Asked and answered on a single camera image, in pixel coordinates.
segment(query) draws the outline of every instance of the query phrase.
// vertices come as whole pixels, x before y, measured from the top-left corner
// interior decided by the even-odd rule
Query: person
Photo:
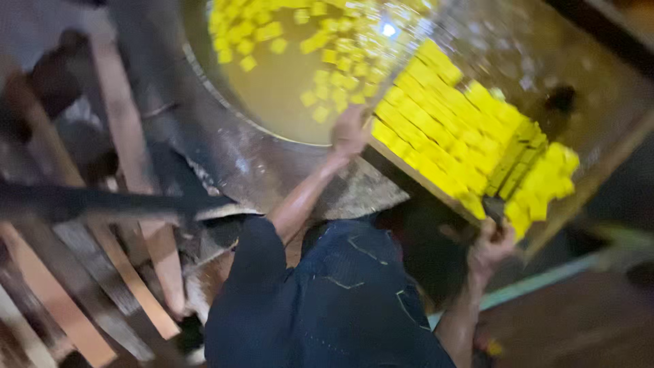
[[[306,236],[297,267],[284,245],[322,190],[370,136],[363,105],[332,131],[332,150],[267,217],[245,220],[230,275],[209,311],[209,367],[458,367],[472,364],[485,286],[513,251],[513,229],[487,219],[468,252],[468,276],[432,332],[398,247],[369,221],[338,220]]]

